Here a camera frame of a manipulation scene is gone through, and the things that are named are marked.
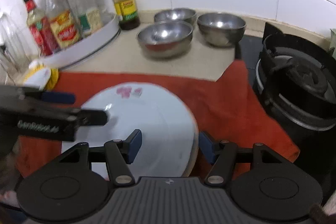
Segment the white floral plate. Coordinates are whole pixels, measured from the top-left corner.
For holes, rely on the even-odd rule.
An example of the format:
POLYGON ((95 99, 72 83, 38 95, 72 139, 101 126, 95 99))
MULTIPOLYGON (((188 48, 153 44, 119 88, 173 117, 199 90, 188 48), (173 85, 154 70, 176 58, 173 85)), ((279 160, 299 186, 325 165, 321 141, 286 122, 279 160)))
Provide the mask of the white floral plate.
POLYGON ((141 130, 142 146, 129 165, 135 179, 191 173, 198 153, 198 126, 189 108, 167 89, 149 83, 123 83, 95 94, 82 108, 105 110, 109 121, 103 127, 79 128, 77 143, 100 147, 141 130))

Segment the steel bowl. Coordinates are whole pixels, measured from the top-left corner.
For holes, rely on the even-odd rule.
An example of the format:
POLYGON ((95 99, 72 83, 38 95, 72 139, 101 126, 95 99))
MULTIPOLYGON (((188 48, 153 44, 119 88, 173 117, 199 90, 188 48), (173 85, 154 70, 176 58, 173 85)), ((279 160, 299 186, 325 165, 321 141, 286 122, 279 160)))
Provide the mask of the steel bowl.
POLYGON ((193 9, 188 8, 175 8, 162 10, 155 14, 155 22, 163 21, 184 21, 191 25, 195 24, 197 19, 197 12, 193 9))
POLYGON ((247 26, 239 16, 215 12, 200 15, 197 25, 205 42, 221 48, 235 47, 243 38, 247 26))
POLYGON ((184 21, 157 22, 137 34, 144 55, 151 59, 171 59, 191 48, 193 26, 184 21))

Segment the yellow chenille cloth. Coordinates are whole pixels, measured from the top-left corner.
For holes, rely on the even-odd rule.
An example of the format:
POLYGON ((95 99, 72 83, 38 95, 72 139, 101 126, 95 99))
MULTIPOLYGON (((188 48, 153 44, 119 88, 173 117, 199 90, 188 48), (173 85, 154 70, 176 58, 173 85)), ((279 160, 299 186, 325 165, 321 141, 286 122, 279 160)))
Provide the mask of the yellow chenille cloth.
POLYGON ((59 70, 34 60, 23 78, 23 85, 39 90, 51 91, 59 80, 59 70))

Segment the red cloth mat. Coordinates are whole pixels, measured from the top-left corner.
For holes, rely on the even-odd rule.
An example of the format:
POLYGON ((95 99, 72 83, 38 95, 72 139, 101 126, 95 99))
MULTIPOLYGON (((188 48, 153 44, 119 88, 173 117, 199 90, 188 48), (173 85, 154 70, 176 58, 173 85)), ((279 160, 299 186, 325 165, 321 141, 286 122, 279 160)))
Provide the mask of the red cloth mat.
MULTIPOLYGON (((123 83, 149 83, 167 89, 192 112, 198 132, 204 130, 214 139, 247 148, 261 142, 289 161, 298 158, 299 148, 258 102, 242 61, 233 62, 216 81, 145 74, 59 72, 53 90, 75 94, 75 105, 82 107, 100 91, 123 83)), ((203 177, 209 169, 205 158, 197 153, 189 175, 203 177)))

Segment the metal dish rack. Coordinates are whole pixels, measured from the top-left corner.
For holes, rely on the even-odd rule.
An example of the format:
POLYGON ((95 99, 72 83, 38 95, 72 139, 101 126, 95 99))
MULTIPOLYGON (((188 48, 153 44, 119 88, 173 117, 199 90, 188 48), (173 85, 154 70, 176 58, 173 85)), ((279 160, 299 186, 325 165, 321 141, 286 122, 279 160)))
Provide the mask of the metal dish rack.
POLYGON ((19 36, 17 26, 5 12, 1 14, 1 51, 14 68, 10 72, 11 76, 26 73, 30 59, 25 52, 24 41, 19 36))

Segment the yellow red label bottle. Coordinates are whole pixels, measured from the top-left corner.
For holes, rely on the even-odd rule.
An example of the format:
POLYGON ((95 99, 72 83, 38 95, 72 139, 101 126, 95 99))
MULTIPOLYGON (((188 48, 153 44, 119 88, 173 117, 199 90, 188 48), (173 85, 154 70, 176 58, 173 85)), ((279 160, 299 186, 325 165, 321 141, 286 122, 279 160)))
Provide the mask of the yellow red label bottle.
POLYGON ((80 39, 80 31, 66 0, 46 0, 46 16, 59 47, 64 50, 80 39))

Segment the red label sauce bottle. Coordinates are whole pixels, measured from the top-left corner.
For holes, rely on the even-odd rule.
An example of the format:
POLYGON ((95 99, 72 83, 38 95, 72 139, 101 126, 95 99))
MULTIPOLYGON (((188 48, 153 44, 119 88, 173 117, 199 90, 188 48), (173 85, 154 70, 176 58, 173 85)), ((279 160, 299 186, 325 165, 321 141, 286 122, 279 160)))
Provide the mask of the red label sauce bottle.
POLYGON ((27 10, 27 26, 40 49, 41 55, 50 56, 60 51, 45 12, 37 7, 34 0, 23 1, 27 10))

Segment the purple label clear bottle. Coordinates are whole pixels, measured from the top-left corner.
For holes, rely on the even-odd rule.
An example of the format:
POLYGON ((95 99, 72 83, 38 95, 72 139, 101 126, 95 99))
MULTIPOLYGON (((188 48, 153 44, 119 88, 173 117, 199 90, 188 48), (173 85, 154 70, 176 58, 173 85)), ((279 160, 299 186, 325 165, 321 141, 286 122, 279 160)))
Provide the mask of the purple label clear bottle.
POLYGON ((75 3, 76 15, 85 37, 92 35, 103 27, 100 10, 96 5, 95 0, 73 1, 75 3))

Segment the black gas stove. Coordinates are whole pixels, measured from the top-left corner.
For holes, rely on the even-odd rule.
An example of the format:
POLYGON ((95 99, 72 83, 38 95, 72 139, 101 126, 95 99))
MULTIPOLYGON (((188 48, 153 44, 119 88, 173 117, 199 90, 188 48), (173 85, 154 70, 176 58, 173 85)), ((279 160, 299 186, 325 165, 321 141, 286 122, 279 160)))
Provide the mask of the black gas stove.
POLYGON ((295 165, 325 192, 335 190, 335 59, 302 37, 265 23, 262 38, 244 35, 236 59, 266 113, 299 148, 295 165))

